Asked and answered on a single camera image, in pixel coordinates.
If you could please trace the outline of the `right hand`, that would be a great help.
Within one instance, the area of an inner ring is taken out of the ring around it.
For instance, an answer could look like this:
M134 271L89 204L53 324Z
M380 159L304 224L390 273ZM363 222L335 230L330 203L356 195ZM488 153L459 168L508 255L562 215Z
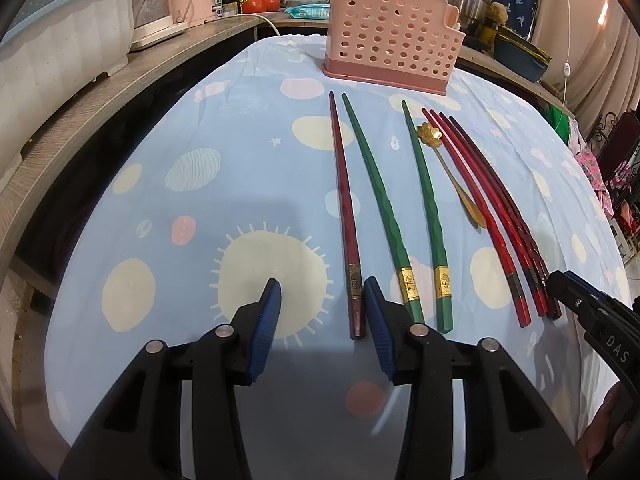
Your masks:
M620 393L623 390L624 387L620 382L612 385L593 420L576 442L576 452L585 471L590 471L594 458L601 452L608 438L612 411L620 400Z

